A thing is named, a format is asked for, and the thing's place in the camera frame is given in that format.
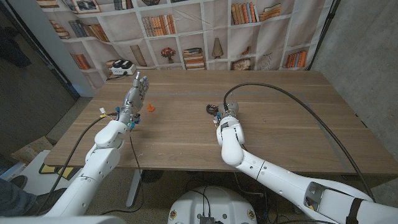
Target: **shoe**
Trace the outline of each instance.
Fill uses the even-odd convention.
[[[40,211],[40,213],[38,215],[44,215],[47,212],[50,211],[50,209],[55,205],[55,203],[57,202],[57,200],[61,197],[61,195],[66,191],[66,188],[63,189],[58,189],[55,190],[51,197],[49,198],[49,200],[45,203],[45,205],[43,206],[42,210]],[[45,199],[47,198],[47,194],[43,194],[43,195],[39,195],[36,198],[35,203],[33,204],[33,206],[24,214],[24,216],[34,216],[36,215],[37,211],[39,210],[39,208],[42,206],[42,204],[44,203]]]
[[[15,184],[17,187],[19,187],[22,190],[24,189],[26,182],[27,182],[27,177],[25,175],[19,175],[10,181],[10,183]]]

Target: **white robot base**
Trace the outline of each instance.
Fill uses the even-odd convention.
[[[256,224],[257,219],[254,209],[250,203],[238,193],[219,186],[208,186],[205,195],[210,203],[204,198],[203,217],[203,193],[205,186],[198,187],[194,191],[189,191],[174,202],[170,209],[168,224],[188,224],[188,223],[245,223]]]

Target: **table leg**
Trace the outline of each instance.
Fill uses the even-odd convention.
[[[139,169],[136,169],[134,171],[134,176],[132,177],[129,195],[127,196],[127,201],[126,201],[127,207],[131,207],[134,204],[139,182],[140,182],[140,172]]]

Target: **vase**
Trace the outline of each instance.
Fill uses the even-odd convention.
[[[221,56],[223,56],[223,55],[224,55],[224,52],[223,52],[223,48],[221,47],[220,40],[219,40],[219,38],[216,38],[214,40],[212,56],[214,57],[214,59],[218,59],[218,58],[221,58]]]
[[[159,4],[160,0],[142,0],[147,6],[155,6]]]

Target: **wooden table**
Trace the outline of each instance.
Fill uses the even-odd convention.
[[[143,169],[231,171],[221,158],[213,117],[207,104],[222,103],[224,94],[244,82],[281,87],[300,98],[340,138],[364,174],[398,174],[397,162],[319,72],[233,72],[144,70],[150,81],[141,124],[132,132]],[[70,126],[45,163],[63,165],[81,132],[100,115],[121,106],[132,76],[110,80]],[[244,86],[228,98],[239,104],[238,119],[248,151],[293,172],[352,174],[354,169],[332,138],[310,113],[289,97],[262,86]],[[155,106],[146,110],[147,103]],[[110,119],[94,125],[82,139],[70,166],[85,164],[95,134]],[[128,136],[120,167],[136,168]]]

